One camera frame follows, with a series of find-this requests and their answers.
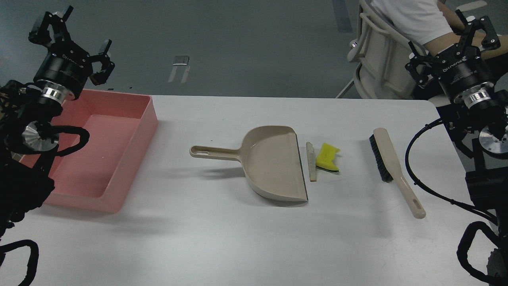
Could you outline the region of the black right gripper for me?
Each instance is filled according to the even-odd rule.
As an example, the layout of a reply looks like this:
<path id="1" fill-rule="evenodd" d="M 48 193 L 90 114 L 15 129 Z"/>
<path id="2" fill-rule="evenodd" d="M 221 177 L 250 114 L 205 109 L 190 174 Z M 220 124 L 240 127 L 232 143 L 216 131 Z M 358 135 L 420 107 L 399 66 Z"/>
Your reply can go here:
<path id="1" fill-rule="evenodd" d="M 462 11 L 455 13 L 465 27 L 459 42 L 437 54 L 435 67 L 433 56 L 419 53 L 417 46 L 408 42 L 411 54 L 405 70 L 420 88 L 428 87 L 437 78 L 452 104 L 477 104 L 492 97 L 496 83 L 481 52 L 499 49 L 500 40 L 488 16 L 468 21 Z M 485 35 L 474 45 L 477 31 Z"/>

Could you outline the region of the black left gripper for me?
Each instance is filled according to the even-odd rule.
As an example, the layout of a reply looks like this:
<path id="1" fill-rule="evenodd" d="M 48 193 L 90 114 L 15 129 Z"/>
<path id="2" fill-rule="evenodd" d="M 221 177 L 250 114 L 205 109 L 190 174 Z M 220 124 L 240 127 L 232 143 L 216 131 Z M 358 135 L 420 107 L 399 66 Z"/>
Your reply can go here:
<path id="1" fill-rule="evenodd" d="M 56 43 L 72 41 L 66 22 L 74 11 L 67 6 L 63 12 L 45 12 L 40 16 L 28 35 L 28 40 L 43 47 Z M 43 89 L 50 83 L 69 90 L 73 100 L 77 100 L 89 78 L 93 85 L 103 85 L 109 79 L 115 64 L 108 55 L 112 40 L 107 39 L 101 45 L 98 54 L 90 54 L 80 47 L 53 47 L 47 53 L 38 69 L 33 83 Z M 100 71 L 92 69 L 93 63 L 100 63 Z"/>

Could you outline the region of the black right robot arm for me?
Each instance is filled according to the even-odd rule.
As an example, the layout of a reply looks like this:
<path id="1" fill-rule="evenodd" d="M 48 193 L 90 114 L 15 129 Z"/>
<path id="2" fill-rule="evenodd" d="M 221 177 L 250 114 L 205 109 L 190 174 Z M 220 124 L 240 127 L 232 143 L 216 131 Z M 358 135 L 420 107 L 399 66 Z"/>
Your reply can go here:
<path id="1" fill-rule="evenodd" d="M 475 168 L 466 172 L 465 181 L 472 205 L 446 200 L 488 220 L 470 223 L 456 251 L 462 268 L 472 277 L 490 286 L 507 284 L 507 167 L 487 168 L 485 156 L 507 159 L 507 91 L 495 91 L 496 81 L 481 53 L 499 49 L 501 42 L 488 16 L 467 20 L 456 10 L 465 30 L 455 43 L 436 56 L 419 54 L 409 42 L 413 57 L 405 65 L 416 84 L 424 89 L 438 82 L 455 114 L 442 116 L 426 124 L 413 137 L 405 152 L 405 166 L 414 183 L 435 196 L 412 172 L 409 153 L 416 139 L 442 124 L 465 156 L 472 158 Z M 474 268 L 468 251 L 478 231 L 495 245 L 488 258 L 487 273 Z"/>

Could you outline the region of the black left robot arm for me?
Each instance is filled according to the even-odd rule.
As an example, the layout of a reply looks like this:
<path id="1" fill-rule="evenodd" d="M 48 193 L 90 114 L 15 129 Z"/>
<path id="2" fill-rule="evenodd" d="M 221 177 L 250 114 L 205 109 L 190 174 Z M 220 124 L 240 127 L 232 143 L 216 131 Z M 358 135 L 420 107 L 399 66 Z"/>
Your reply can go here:
<path id="1" fill-rule="evenodd" d="M 111 40 L 92 55 L 71 39 L 66 23 L 73 9 L 45 12 L 37 19 L 28 39 L 45 47 L 46 57 L 31 83 L 9 80 L 1 87 L 1 235 L 53 192 L 49 173 L 55 159 L 89 141 L 82 127 L 52 124 L 65 100 L 77 100 L 87 81 L 105 84 L 115 68 L 108 55 Z"/>

